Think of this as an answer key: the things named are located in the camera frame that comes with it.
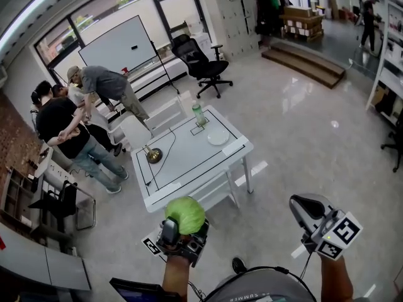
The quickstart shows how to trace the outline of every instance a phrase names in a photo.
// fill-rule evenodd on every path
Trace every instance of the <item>brick wall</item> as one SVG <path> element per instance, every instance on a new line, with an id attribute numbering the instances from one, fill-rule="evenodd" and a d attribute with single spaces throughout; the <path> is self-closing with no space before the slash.
<path id="1" fill-rule="evenodd" d="M 28 173 L 33 174 L 33 169 L 27 161 L 31 159 L 37 162 L 40 147 L 41 143 L 35 132 L 0 91 L 0 199 L 3 195 L 7 167 L 14 167 L 25 176 Z"/>

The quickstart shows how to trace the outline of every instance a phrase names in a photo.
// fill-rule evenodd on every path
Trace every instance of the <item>cabbage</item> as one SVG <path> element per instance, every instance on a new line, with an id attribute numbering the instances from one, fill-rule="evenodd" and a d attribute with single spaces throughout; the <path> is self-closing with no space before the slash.
<path id="1" fill-rule="evenodd" d="M 180 197 L 169 202 L 165 209 L 165 218 L 174 218 L 179 225 L 181 235 L 197 233 L 205 221 L 203 207 L 191 197 Z"/>

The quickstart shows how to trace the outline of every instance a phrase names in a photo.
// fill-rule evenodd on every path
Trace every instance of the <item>brass object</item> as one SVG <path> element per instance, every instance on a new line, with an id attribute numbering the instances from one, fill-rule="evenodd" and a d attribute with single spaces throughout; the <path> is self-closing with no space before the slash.
<path id="1" fill-rule="evenodd" d="M 148 154 L 147 154 L 147 161 L 150 162 L 151 164 L 156 164 L 157 162 L 159 162 L 162 159 L 162 150 L 159 148 L 153 148 L 151 150 L 151 148 L 146 145 L 145 146 L 148 150 Z"/>

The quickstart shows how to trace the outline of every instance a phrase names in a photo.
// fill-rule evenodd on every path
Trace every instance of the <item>sneaker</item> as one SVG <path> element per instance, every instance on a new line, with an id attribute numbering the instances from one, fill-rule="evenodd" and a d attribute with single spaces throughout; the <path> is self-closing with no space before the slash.
<path id="1" fill-rule="evenodd" d="M 245 262 L 239 257 L 234 257 L 232 259 L 232 269 L 236 274 L 245 273 L 247 271 Z"/>
<path id="2" fill-rule="evenodd" d="M 127 180 L 127 179 L 128 179 L 128 172 L 127 172 L 127 170 L 126 170 L 125 168 L 123 168 L 123 169 L 124 169 L 125 172 L 126 172 L 126 177 L 124 177 L 123 180 Z"/>
<path id="3" fill-rule="evenodd" d="M 110 190 L 106 189 L 106 192 L 108 194 L 117 194 L 117 193 L 120 193 L 120 191 L 122 191 L 122 186 L 119 186 L 119 189 L 116 191 L 110 191 Z"/>
<path id="4" fill-rule="evenodd" d="M 121 143 L 119 143 L 116 147 L 115 147 L 115 149 L 114 149 L 114 151 L 113 151 L 113 155 L 115 156 L 115 157 L 117 157 L 119 154 L 120 154 L 120 151 L 122 151 L 122 144 Z"/>

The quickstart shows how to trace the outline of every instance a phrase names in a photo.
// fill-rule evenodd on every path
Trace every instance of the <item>white plate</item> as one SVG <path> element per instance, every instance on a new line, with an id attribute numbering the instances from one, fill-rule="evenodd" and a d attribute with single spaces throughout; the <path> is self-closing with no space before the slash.
<path id="1" fill-rule="evenodd" d="M 222 127 L 216 127 L 207 135 L 207 140 L 212 145 L 224 144 L 229 139 L 229 131 Z"/>

